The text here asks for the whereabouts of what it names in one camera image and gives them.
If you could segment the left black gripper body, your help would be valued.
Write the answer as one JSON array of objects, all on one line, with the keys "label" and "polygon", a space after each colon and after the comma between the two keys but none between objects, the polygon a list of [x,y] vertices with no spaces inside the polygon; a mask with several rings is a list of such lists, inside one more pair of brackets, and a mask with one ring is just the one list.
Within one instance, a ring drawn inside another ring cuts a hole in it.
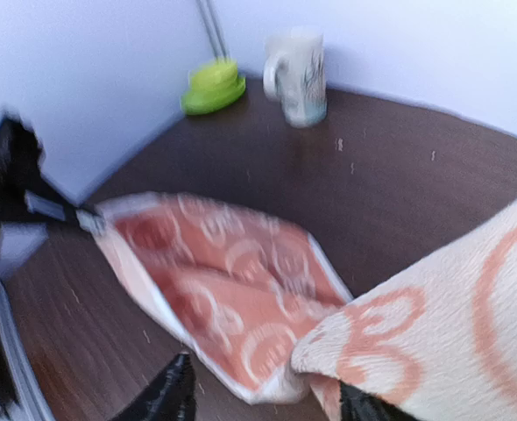
[{"label": "left black gripper body", "polygon": [[101,235],[105,220],[71,203],[41,172],[43,147],[34,130],[10,114],[0,118],[0,237],[3,225],[43,225]]}]

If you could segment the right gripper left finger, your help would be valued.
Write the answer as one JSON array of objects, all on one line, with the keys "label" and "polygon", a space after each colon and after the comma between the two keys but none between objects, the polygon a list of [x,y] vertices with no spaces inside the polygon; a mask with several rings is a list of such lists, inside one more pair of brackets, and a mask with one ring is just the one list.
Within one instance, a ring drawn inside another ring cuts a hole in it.
[{"label": "right gripper left finger", "polygon": [[194,421],[195,413],[195,371],[181,352],[112,421]]}]

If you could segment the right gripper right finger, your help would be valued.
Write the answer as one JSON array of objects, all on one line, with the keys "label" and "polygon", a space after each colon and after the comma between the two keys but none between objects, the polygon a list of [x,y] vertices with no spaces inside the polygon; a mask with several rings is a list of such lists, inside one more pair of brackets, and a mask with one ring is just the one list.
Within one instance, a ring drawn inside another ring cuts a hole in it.
[{"label": "right gripper right finger", "polygon": [[339,382],[342,421],[416,421],[416,418],[355,386]]}]

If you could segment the orange patterned towel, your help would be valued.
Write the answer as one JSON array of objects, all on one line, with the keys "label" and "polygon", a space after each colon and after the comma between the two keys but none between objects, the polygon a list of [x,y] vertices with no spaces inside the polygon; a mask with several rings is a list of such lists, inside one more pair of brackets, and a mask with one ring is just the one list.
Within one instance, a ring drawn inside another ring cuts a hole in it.
[{"label": "orange patterned towel", "polygon": [[102,203],[96,244],[136,304],[249,404],[339,382],[416,420],[517,420],[517,200],[353,296],[297,225],[187,194]]}]

